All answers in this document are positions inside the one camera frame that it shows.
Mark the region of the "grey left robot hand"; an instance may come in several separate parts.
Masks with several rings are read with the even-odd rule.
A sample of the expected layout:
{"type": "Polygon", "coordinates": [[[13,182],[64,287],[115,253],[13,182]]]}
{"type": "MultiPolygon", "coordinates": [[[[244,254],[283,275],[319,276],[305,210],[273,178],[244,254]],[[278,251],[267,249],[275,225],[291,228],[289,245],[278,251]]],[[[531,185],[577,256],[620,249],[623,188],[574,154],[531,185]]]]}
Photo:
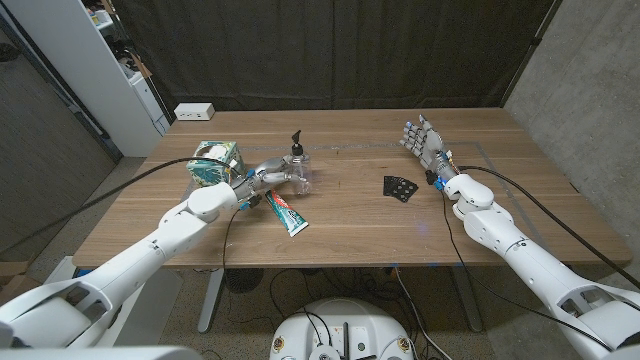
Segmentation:
{"type": "Polygon", "coordinates": [[[267,191],[285,182],[305,183],[307,178],[300,175],[293,166],[293,157],[285,155],[265,160],[246,176],[232,182],[232,188],[238,200],[252,197],[261,191],[267,191]]]}

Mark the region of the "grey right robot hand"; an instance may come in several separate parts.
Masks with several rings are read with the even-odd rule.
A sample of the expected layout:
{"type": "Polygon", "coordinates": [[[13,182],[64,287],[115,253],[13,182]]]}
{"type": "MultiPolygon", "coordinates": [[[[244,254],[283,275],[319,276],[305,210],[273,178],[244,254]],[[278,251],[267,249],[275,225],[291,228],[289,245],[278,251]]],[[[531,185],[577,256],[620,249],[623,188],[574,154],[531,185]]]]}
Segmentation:
{"type": "Polygon", "coordinates": [[[451,154],[445,146],[440,134],[423,115],[420,123],[407,122],[403,128],[404,135],[400,144],[415,155],[420,164],[444,182],[448,182],[459,174],[451,160],[451,154]]]}

